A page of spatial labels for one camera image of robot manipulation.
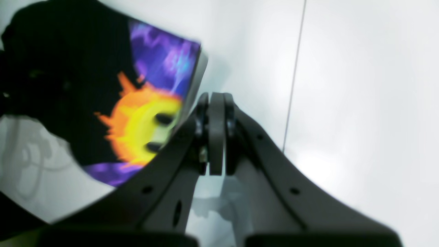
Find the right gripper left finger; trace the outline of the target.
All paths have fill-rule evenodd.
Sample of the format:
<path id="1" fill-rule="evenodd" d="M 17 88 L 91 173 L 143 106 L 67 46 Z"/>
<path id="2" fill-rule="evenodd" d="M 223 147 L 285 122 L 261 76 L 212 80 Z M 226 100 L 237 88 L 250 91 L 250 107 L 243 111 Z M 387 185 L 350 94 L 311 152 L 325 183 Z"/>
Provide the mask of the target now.
<path id="1" fill-rule="evenodd" d="M 185 236 L 199 176 L 222 174 L 224 94 L 201 95 L 160 153 L 125 184 L 43 230 L 37 247 L 196 247 Z"/>

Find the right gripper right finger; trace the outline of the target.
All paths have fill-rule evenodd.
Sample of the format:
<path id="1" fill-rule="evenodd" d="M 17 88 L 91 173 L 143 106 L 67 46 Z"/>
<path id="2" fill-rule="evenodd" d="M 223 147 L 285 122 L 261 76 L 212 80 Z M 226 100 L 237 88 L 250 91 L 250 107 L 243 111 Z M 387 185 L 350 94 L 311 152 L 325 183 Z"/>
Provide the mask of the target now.
<path id="1" fill-rule="evenodd" d="M 401 247 L 396 232 L 306 178 L 265 130 L 224 94 L 226 173 L 243 185 L 246 247 Z"/>

